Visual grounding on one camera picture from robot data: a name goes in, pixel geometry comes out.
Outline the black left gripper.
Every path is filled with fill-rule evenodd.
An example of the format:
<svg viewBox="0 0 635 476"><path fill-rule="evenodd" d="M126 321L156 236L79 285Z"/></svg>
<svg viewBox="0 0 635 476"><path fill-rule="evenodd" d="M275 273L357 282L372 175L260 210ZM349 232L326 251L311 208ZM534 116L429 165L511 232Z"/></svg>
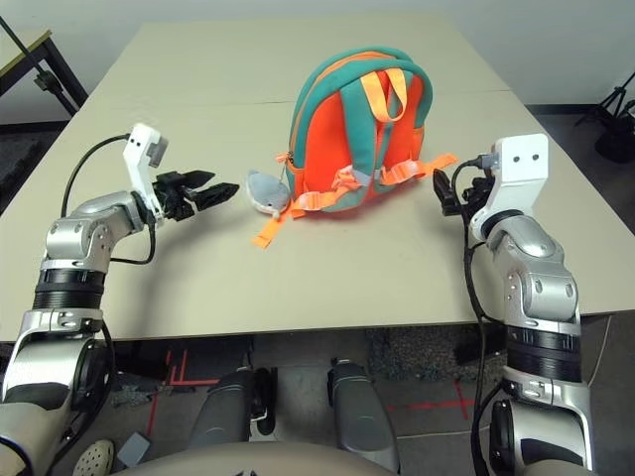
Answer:
<svg viewBox="0 0 635 476"><path fill-rule="evenodd" d="M164 216L167 219L182 221L194 216L192 205L187 202L188 187L202 187L215 177L207 171L190 171L185 174L168 172L156 176L153 189L158 198ZM239 190L236 183L218 183L195 194L193 202L197 209L209 209L231 199Z"/></svg>

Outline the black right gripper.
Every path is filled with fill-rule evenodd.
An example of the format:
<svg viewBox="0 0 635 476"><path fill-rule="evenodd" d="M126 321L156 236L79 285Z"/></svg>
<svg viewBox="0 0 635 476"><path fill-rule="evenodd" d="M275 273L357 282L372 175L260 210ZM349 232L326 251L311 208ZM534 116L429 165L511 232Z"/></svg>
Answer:
<svg viewBox="0 0 635 476"><path fill-rule="evenodd" d="M459 215L459 202L454 197L450 179L447 174L435 169L433 172L434 192L441 204L443 216ZM462 192L465 201L463 210L466 214L475 214L485 206L494 186L494 177L476 177L471 182L471 187Z"/></svg>

